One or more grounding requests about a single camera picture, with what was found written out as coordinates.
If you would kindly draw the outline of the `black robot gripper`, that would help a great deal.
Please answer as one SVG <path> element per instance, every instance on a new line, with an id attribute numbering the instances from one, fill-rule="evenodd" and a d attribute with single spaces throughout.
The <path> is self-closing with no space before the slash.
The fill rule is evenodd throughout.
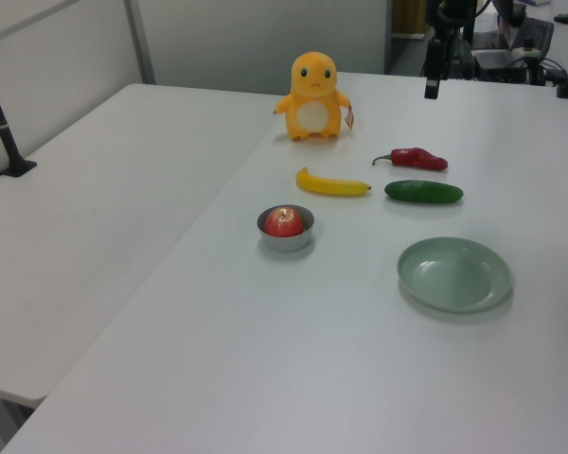
<path id="1" fill-rule="evenodd" d="M 436 28 L 435 35 L 428 42 L 424 62 L 424 76 L 426 77 L 424 97 L 426 99 L 437 99 L 439 80 L 449 77 L 456 36 L 455 28 Z"/>

